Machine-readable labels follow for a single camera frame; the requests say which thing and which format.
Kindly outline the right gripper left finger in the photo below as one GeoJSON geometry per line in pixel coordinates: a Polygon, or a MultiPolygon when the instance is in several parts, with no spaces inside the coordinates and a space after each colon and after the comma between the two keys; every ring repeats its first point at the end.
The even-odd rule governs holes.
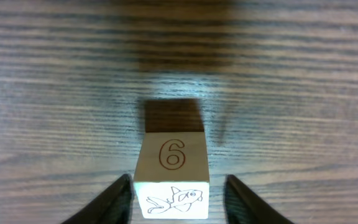
{"type": "Polygon", "coordinates": [[[131,176],[123,174],[62,224],[128,224],[133,199],[131,176]]]}

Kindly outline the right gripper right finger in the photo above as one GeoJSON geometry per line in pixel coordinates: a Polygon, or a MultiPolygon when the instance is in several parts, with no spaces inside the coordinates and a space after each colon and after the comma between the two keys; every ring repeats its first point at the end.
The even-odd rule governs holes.
{"type": "Polygon", "coordinates": [[[235,175],[227,175],[224,208],[228,224],[293,224],[235,175]]]}

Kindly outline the green V block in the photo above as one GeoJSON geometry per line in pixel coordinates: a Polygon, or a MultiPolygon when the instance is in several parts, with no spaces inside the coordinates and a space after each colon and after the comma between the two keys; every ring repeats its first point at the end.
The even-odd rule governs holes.
{"type": "Polygon", "coordinates": [[[133,183],[144,218],[207,219],[210,180],[205,133],[146,133],[133,183]]]}

